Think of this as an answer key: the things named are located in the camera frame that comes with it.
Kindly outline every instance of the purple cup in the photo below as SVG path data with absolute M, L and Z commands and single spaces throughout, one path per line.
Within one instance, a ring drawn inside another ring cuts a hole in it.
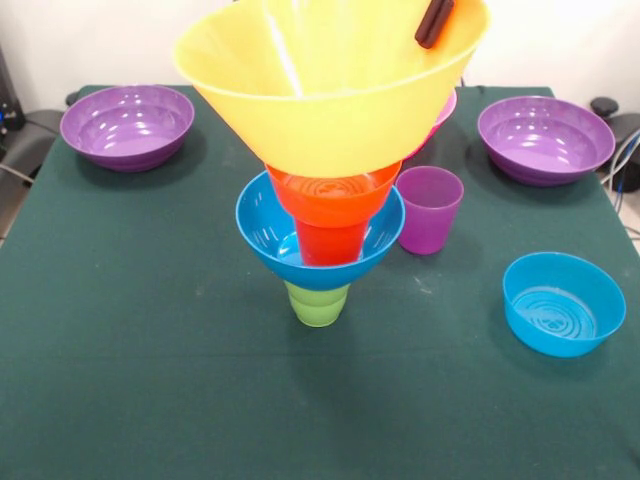
M 441 250 L 464 195 L 462 181 L 444 168 L 413 167 L 396 180 L 406 208 L 398 242 L 405 250 L 428 255 Z

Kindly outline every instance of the blue bowl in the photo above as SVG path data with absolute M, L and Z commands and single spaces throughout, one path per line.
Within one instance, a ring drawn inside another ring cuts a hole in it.
M 624 322 L 616 282 L 597 266 L 558 252 L 532 253 L 507 268 L 505 313 L 516 337 L 554 357 L 584 355 Z
M 293 218 L 282 208 L 267 172 L 244 188 L 236 203 L 240 233 L 260 260 L 283 280 L 308 290 L 333 290 L 354 282 L 387 254 L 404 225 L 404 203 L 393 187 L 371 219 L 358 261 L 331 267 L 302 264 Z

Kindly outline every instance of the pink bowl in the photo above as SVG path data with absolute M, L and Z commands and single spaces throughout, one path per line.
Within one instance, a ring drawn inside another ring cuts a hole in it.
M 420 146 L 411 153 L 411 155 L 407 156 L 407 158 L 413 157 L 416 153 L 420 151 L 422 147 L 424 147 L 424 145 L 429 141 L 429 139 L 433 137 L 433 134 L 436 133 L 438 129 L 442 126 L 442 124 L 447 120 L 447 118 L 451 116 L 453 111 L 456 109 L 457 103 L 458 103 L 458 95 L 454 90 L 449 96 L 447 103 L 444 105 L 444 108 L 440 112 L 440 115 L 438 115 L 438 118 L 436 119 L 436 123 L 431 128 L 431 131 L 429 132 L 429 135 L 427 135 L 427 138 L 425 138 L 424 142 L 422 142 Z

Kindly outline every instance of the plastic bowl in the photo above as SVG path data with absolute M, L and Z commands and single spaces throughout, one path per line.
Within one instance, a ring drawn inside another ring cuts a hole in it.
M 458 103 L 458 94 L 454 90 L 453 93 L 449 95 L 449 98 L 447 99 L 447 103 L 445 103 L 444 108 L 438 115 L 438 118 L 436 119 L 436 123 L 431 128 L 431 131 L 429 132 L 429 135 L 427 135 L 427 138 L 425 139 L 425 141 L 422 142 L 420 146 L 416 148 L 413 151 L 413 153 L 411 153 L 411 155 L 409 155 L 407 158 L 413 157 L 416 153 L 418 153 L 422 149 L 422 147 L 426 145 L 429 139 L 433 137 L 433 135 L 440 129 L 442 124 L 444 124 L 444 122 L 447 121 L 447 119 L 451 116 L 451 114 L 453 114 L 453 111 L 456 109 L 457 103 Z
M 67 110 L 60 133 L 76 152 L 101 167 L 141 172 L 167 161 L 194 119 L 189 99 L 159 85 L 111 87 Z
M 478 132 L 500 169 L 540 187 L 578 180 L 615 149 L 613 133 L 600 117 L 551 97 L 500 100 L 480 114 Z
M 489 27 L 483 0 L 457 0 L 426 51 L 427 3 L 228 2 L 182 35 L 174 64 L 265 164 L 361 175 L 424 141 Z
M 509 327 L 532 349 L 554 357 L 584 355 L 622 325 L 626 305 L 599 267 L 558 252 L 532 253 L 503 278 Z
M 405 210 L 393 187 L 382 209 L 371 219 L 359 260 L 329 267 L 302 264 L 293 218 L 282 208 L 267 172 L 244 188 L 236 204 L 236 222 L 245 241 L 278 277 L 308 290 L 348 285 L 376 266 L 398 238 Z

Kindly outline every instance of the bowl rim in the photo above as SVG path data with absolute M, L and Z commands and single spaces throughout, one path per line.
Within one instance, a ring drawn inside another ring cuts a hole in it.
M 263 101 L 273 101 L 273 102 L 313 102 L 313 101 L 325 101 L 325 100 L 334 100 L 334 99 L 341 99 L 341 98 L 345 98 L 345 97 L 352 97 L 352 96 L 356 96 L 356 95 L 366 95 L 366 94 L 374 94 L 374 93 L 379 93 L 379 92 L 384 92 L 393 88 L 397 88 L 397 87 L 401 87 L 404 85 L 408 85 L 411 84 L 413 82 L 416 82 L 418 80 L 422 80 L 425 77 L 428 77 L 432 74 L 435 74 L 437 72 L 440 72 L 441 70 L 445 70 L 447 68 L 449 68 L 451 65 L 456 64 L 457 62 L 459 62 L 460 60 L 462 60 L 463 58 L 470 56 L 473 54 L 473 52 L 475 52 L 478 48 L 478 45 L 480 44 L 480 42 L 482 41 L 482 39 L 486 36 L 487 32 L 489 31 L 489 29 L 491 28 L 491 23 L 492 23 L 492 16 L 491 16 L 491 11 L 489 10 L 489 7 L 486 4 L 485 0 L 481 0 L 478 2 L 480 5 L 480 8 L 482 10 L 482 13 L 484 14 L 484 25 L 481 28 L 480 34 L 478 35 L 478 38 L 476 38 L 473 42 L 471 42 L 469 45 L 467 45 L 466 48 L 461 49 L 460 52 L 458 52 L 456 55 L 451 56 L 451 58 L 441 64 L 438 65 L 437 67 L 433 68 L 433 69 L 429 69 L 426 70 L 424 72 L 420 72 L 417 73 L 415 75 L 411 75 L 405 78 L 401 78 L 399 80 L 395 80 L 389 83 L 385 83 L 383 85 L 376 85 L 374 87 L 368 87 L 368 88 L 361 88 L 361 89 L 356 89 L 356 90 L 349 90 L 347 92 L 343 92 L 343 91 L 337 91 L 337 92 L 322 92 L 322 93 L 315 93 L 315 94 L 311 94 L 311 95 L 304 95 L 302 97 L 296 97 L 295 95 L 286 95 L 286 96 L 282 96 L 282 95 L 255 95 L 255 94 L 251 94 L 251 93 L 244 93 L 244 92 L 236 92 L 233 90 L 227 90 L 225 88 L 219 88 L 213 85 L 208 85 L 204 82 L 198 81 L 196 80 L 192 75 L 188 75 L 186 72 L 186 68 L 183 67 L 183 62 L 181 62 L 179 60 L 179 50 L 182 47 L 182 45 L 185 43 L 187 37 L 189 36 L 189 34 L 192 32 L 192 30 L 194 30 L 195 28 L 199 27 L 201 24 L 205 24 L 209 21 L 210 18 L 212 17 L 216 17 L 219 15 L 222 15 L 224 11 L 226 11 L 227 9 L 231 9 L 231 8 L 237 8 L 238 7 L 238 3 L 237 2 L 232 2 L 228 5 L 225 5 L 221 8 L 219 8 L 218 10 L 209 13 L 208 15 L 205 15 L 204 17 L 202 17 L 201 19 L 191 23 L 187 30 L 182 33 L 180 35 L 180 37 L 178 38 L 178 40 L 174 43 L 173 48 L 172 48 L 172 52 L 171 52 L 171 56 L 172 56 L 172 61 L 173 61 L 173 65 L 175 66 L 176 70 L 178 70 L 178 72 L 185 78 L 187 79 L 189 82 L 191 82 L 191 84 L 194 87 L 197 88 L 201 88 L 204 90 L 208 90 L 210 92 L 213 92 L 217 95 L 223 95 L 223 96 L 228 96 L 228 97 L 236 97 L 236 98 L 243 98 L 243 99 L 251 99 L 251 100 L 263 100 Z
M 453 112 L 455 112 L 457 105 L 458 105 L 458 92 L 454 87 L 451 94 L 447 97 L 447 101 L 444 104 L 444 108 L 440 110 L 440 113 L 436 117 L 436 121 L 434 122 L 433 127 L 431 127 L 431 130 L 439 127 L 444 122 L 446 122 L 449 119 L 449 117 L 453 115 Z
M 607 154 L 603 155 L 603 158 L 598 159 L 595 163 L 593 163 L 592 165 L 589 165 L 587 167 L 581 167 L 581 168 L 574 168 L 571 171 L 568 172 L 550 172 L 549 170 L 544 170 L 541 168 L 536 168 L 534 166 L 531 165 L 524 165 L 523 163 L 519 162 L 518 160 L 513 159 L 512 157 L 506 156 L 504 155 L 499 149 L 497 149 L 492 142 L 490 142 L 486 136 L 486 132 L 480 128 L 480 124 L 482 122 L 482 119 L 485 117 L 485 115 L 488 114 L 488 112 L 490 112 L 492 109 L 497 108 L 500 105 L 503 105 L 505 103 L 508 102 L 513 102 L 513 101 L 518 101 L 518 100 L 543 100 L 549 103 L 556 103 L 556 104 L 560 104 L 560 105 L 565 105 L 567 107 L 571 107 L 574 108 L 576 110 L 581 110 L 582 112 L 584 112 L 584 114 L 590 116 L 591 118 L 593 118 L 597 123 L 599 123 L 602 127 L 603 127 L 603 131 L 608 132 L 608 137 L 609 137 L 609 146 L 606 150 Z M 502 156 L 505 160 L 507 160 L 508 162 L 517 165 L 519 168 L 523 168 L 526 170 L 529 170 L 531 172 L 535 172 L 535 173 L 541 173 L 541 174 L 545 174 L 545 175 L 550 175 L 553 177 L 566 177 L 566 176 L 570 176 L 570 175 L 581 175 L 584 173 L 589 173 L 592 172 L 594 170 L 596 170 L 597 168 L 601 167 L 607 160 L 609 160 L 611 158 L 611 155 L 613 155 L 613 152 L 616 149 L 616 139 L 615 136 L 613 134 L 613 132 L 611 131 L 611 128 L 609 128 L 609 125 L 607 125 L 607 123 L 600 118 L 598 115 L 596 115 L 595 113 L 587 110 L 586 108 L 577 105 L 573 102 L 569 102 L 567 100 L 562 100 L 553 96 L 546 96 L 546 95 L 515 95 L 513 97 L 507 97 L 507 98 L 502 98 L 500 100 L 497 100 L 495 102 L 492 102 L 491 104 L 487 105 L 481 112 L 480 115 L 478 115 L 478 119 L 476 120 L 476 130 L 478 131 L 478 134 L 480 135 L 480 138 L 482 139 L 482 142 L 489 148 L 491 148 L 491 150 L 493 150 L 494 152 L 498 153 L 500 156 Z
M 185 128 L 182 129 L 180 131 L 180 133 L 178 135 L 176 135 L 174 138 L 172 138 L 171 140 L 169 140 L 165 145 L 161 145 L 159 147 L 153 148 L 151 150 L 145 150 L 144 152 L 138 152 L 135 154 L 131 154 L 131 155 L 102 155 L 100 153 L 94 153 L 94 152 L 90 152 L 87 151 L 85 149 L 82 149 L 80 147 L 78 147 L 74 142 L 71 142 L 70 139 L 68 138 L 68 136 L 65 134 L 65 122 L 68 119 L 68 116 L 70 114 L 73 113 L 73 111 L 76 108 L 79 108 L 82 104 L 88 102 L 89 100 L 91 100 L 92 98 L 95 98 L 97 96 L 100 95 L 104 95 L 104 93 L 106 92 L 112 92 L 114 90 L 124 90 L 124 89 L 153 89 L 153 90 L 165 90 L 165 91 L 171 91 L 172 93 L 178 95 L 179 97 L 181 97 L 185 102 L 186 105 L 188 105 L 188 112 L 187 115 L 184 117 L 186 122 L 185 122 Z M 114 86 L 110 86 L 110 87 L 105 87 L 105 88 L 101 88 L 99 90 L 96 90 L 95 92 L 92 92 L 88 95 L 85 95 L 84 97 L 79 98 L 75 103 L 73 103 L 68 109 L 67 111 L 64 112 L 64 114 L 62 115 L 62 118 L 60 119 L 60 136 L 62 137 L 62 139 L 65 141 L 65 143 L 71 147 L 73 150 L 75 150 L 76 152 L 80 153 L 81 155 L 84 155 L 86 157 L 92 157 L 92 158 L 100 158 L 100 159 L 104 159 L 104 160 L 117 160 L 117 159 L 122 159 L 122 158 L 136 158 L 138 156 L 142 156 L 142 155 L 148 155 L 149 153 L 153 153 L 156 152 L 158 150 L 161 150 L 163 148 L 166 148 L 167 145 L 170 145 L 171 143 L 179 140 L 180 138 L 182 138 L 193 126 L 193 123 L 195 121 L 195 116 L 196 116 L 196 112 L 195 112 L 195 107 L 193 105 L 193 102 L 189 99 L 189 97 L 187 97 L 184 93 L 177 91 L 175 88 L 171 88 L 171 87 L 167 87 L 164 85 L 157 85 L 157 84 L 130 84 L 130 85 L 114 85 Z
M 358 265 L 362 265 L 365 262 L 370 262 L 372 260 L 375 260 L 378 257 L 380 257 L 381 255 L 384 255 L 389 249 L 391 249 L 391 247 L 393 247 L 393 244 L 396 242 L 396 240 L 400 236 L 400 233 L 402 232 L 402 229 L 404 228 L 405 214 L 406 214 L 405 206 L 404 206 L 404 200 L 402 199 L 402 195 L 400 195 L 400 192 L 398 191 L 396 186 L 392 185 L 391 186 L 391 191 L 389 192 L 389 195 L 395 195 L 396 200 L 400 204 L 400 228 L 398 228 L 398 231 L 393 235 L 393 237 L 389 241 L 389 245 L 388 246 L 386 246 L 385 248 L 377 251 L 376 253 L 374 253 L 370 257 L 362 258 L 361 260 L 356 260 L 355 262 L 343 263 L 342 265 L 330 265 L 330 266 L 317 266 L 316 267 L 316 266 L 310 266 L 310 265 L 292 265 L 290 263 L 284 263 L 282 260 L 280 260 L 279 258 L 271 255 L 270 253 L 264 252 L 263 250 L 260 250 L 260 249 L 256 248 L 254 246 L 253 242 L 246 235 L 244 229 L 242 228 L 242 224 L 240 222 L 240 214 L 239 214 L 239 212 L 240 212 L 240 203 L 242 202 L 243 198 L 245 198 L 245 195 L 246 195 L 247 191 L 253 186 L 253 184 L 254 183 L 258 183 L 260 181 L 264 181 L 264 180 L 262 180 L 264 177 L 266 177 L 267 182 L 269 183 L 269 185 L 271 185 L 271 188 L 273 189 L 273 185 L 271 184 L 271 180 L 269 179 L 269 173 L 266 170 L 264 170 L 262 173 L 259 173 L 258 175 L 253 177 L 251 179 L 251 181 L 244 186 L 244 188 L 242 189 L 242 191 L 238 195 L 238 199 L 236 200 L 236 208 L 235 208 L 235 210 L 236 210 L 235 211 L 235 214 L 236 214 L 236 226 L 238 227 L 238 230 L 240 231 L 240 234 L 242 235 L 242 238 L 244 238 L 245 242 L 251 247 L 251 249 L 254 252 L 256 252 L 256 254 L 258 256 L 266 257 L 269 260 L 272 260 L 272 261 L 274 261 L 276 263 L 279 263 L 281 265 L 286 265 L 287 267 L 294 268 L 294 269 L 297 269 L 297 270 L 300 270 L 300 271 L 307 271 L 307 272 L 309 272 L 309 271 L 340 271 L 340 270 L 343 270 L 343 269 L 353 268 L 353 267 L 356 267 Z M 389 201 L 389 196 L 387 196 L 387 199 L 385 200 L 384 205 L 386 205 L 386 203 L 388 201 Z M 284 210 L 284 208 L 282 210 L 285 213 L 285 215 L 288 215 L 289 217 L 291 217 L 291 215 L 286 210 Z
M 502 275 L 502 296 L 503 296 L 503 301 L 505 305 L 512 305 L 512 303 L 507 300 L 508 275 L 511 273 L 513 268 L 516 267 L 520 262 L 530 258 L 534 258 L 534 257 L 556 257 L 556 258 L 563 257 L 563 258 L 568 258 L 568 259 L 577 261 L 578 263 L 581 263 L 583 265 L 590 267 L 595 272 L 605 277 L 615 287 L 616 293 L 619 296 L 619 300 L 621 301 L 621 304 L 622 304 L 622 314 L 620 315 L 620 318 L 616 320 L 616 325 L 614 328 L 612 328 L 606 334 L 596 335 L 595 337 L 592 337 L 592 338 L 567 338 L 561 335 L 556 335 L 555 333 L 549 332 L 547 330 L 541 330 L 538 327 L 536 327 L 534 324 L 527 322 L 529 325 L 533 326 L 537 331 L 544 333 L 545 335 L 549 335 L 550 337 L 561 338 L 569 342 L 581 342 L 581 343 L 591 343 L 591 342 L 597 342 L 599 340 L 604 340 L 610 337 L 611 335 L 613 335 L 615 332 L 617 332 L 620 329 L 620 327 L 622 327 L 622 325 L 624 324 L 624 320 L 627 316 L 627 302 L 624 298 L 624 293 L 622 292 L 620 285 L 618 285 L 618 283 L 613 279 L 611 275 L 609 275 L 605 270 L 600 268 L 595 263 L 585 260 L 584 258 L 578 257 L 577 255 L 573 255 L 565 252 L 558 252 L 558 251 L 532 252 L 532 253 L 527 253 L 525 255 L 521 255 L 520 257 L 516 258 L 513 262 L 511 262 L 509 266 L 505 269 L 504 274 Z M 518 318 L 526 322 L 526 319 L 524 319 L 522 315 L 518 314 Z

